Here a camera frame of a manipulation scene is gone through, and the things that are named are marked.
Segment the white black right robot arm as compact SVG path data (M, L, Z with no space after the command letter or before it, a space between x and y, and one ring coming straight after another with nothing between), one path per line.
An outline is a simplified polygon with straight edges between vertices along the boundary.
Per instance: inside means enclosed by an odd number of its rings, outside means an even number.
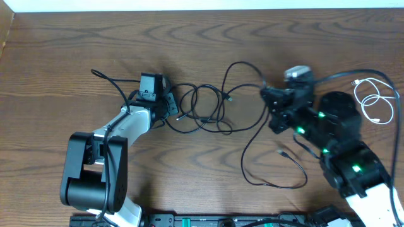
M391 177L361 140L362 117L352 95L328 92L314 109L312 79L291 79L287 89L267 87L260 95L272 114L270 129L275 134L293 129L320 150L324 177L366 226L403 225Z

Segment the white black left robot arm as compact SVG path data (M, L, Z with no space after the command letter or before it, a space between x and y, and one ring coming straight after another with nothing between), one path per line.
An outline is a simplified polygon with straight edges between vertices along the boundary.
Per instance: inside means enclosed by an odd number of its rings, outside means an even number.
M119 114L93 132L75 132L68 141L60 200L95 216L95 224L148 226L141 206L128 196L128 150L157 121L178 113L171 83L163 74L142 73L140 87Z

